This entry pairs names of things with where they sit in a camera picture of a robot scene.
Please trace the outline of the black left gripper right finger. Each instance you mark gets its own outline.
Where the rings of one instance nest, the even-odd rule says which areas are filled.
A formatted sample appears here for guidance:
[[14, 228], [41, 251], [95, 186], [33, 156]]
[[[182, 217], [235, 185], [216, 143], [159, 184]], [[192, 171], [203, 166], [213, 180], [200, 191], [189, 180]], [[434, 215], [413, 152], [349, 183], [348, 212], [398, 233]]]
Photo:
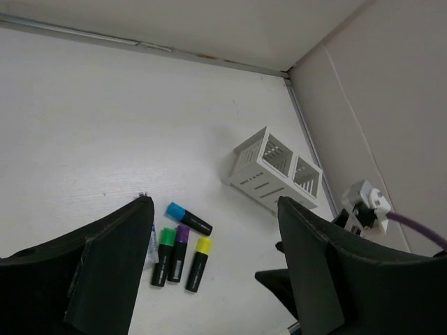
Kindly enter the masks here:
[[258, 271], [300, 334], [445, 334], [446, 253], [406, 253], [327, 221], [295, 200], [277, 204], [286, 268]]

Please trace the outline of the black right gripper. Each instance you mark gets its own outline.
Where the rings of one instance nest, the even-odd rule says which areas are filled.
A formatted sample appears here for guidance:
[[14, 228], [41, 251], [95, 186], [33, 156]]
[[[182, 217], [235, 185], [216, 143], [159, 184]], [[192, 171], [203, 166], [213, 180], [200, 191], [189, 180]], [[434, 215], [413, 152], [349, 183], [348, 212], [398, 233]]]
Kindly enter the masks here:
[[372, 238], [376, 214], [366, 205], [346, 206], [332, 220], [332, 223], [359, 237]]

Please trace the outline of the yellow cap highlighter marker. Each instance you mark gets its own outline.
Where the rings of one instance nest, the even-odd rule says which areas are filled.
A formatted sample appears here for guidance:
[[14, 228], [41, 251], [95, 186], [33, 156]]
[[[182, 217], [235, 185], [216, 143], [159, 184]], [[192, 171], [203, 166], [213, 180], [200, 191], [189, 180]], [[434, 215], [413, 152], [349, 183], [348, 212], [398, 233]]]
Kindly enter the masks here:
[[197, 293], [200, 282], [205, 271], [205, 266], [212, 247], [212, 240], [208, 237], [201, 237], [196, 244], [195, 253], [191, 263], [185, 289], [192, 293]]

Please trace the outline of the purple cap highlighter marker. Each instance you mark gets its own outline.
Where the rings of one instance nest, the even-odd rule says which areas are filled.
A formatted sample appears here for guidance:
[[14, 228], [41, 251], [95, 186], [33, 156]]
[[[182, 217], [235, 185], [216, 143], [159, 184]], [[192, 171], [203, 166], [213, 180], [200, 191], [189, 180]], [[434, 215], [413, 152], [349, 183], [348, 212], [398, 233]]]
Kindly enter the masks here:
[[168, 281], [179, 283], [182, 277], [184, 260], [188, 247], [190, 228], [185, 225], [178, 225], [176, 228], [175, 242], [171, 256], [170, 269], [168, 272]]

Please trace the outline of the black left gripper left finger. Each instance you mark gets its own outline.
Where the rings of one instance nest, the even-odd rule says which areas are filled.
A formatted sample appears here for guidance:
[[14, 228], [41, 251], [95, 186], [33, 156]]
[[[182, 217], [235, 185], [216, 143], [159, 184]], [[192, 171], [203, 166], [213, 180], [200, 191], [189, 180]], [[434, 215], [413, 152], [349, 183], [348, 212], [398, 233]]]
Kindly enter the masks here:
[[127, 334], [154, 222], [140, 196], [1, 259], [2, 334]]

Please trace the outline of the blue cap highlighter marker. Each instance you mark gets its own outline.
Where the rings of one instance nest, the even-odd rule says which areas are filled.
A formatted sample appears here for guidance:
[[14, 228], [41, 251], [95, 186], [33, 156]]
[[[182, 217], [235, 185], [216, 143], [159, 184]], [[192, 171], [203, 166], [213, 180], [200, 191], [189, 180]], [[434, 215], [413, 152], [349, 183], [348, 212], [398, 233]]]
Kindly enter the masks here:
[[183, 223], [202, 235], [208, 237], [212, 234], [213, 227], [209, 223], [174, 202], [171, 202], [168, 205], [166, 213], [171, 218]]

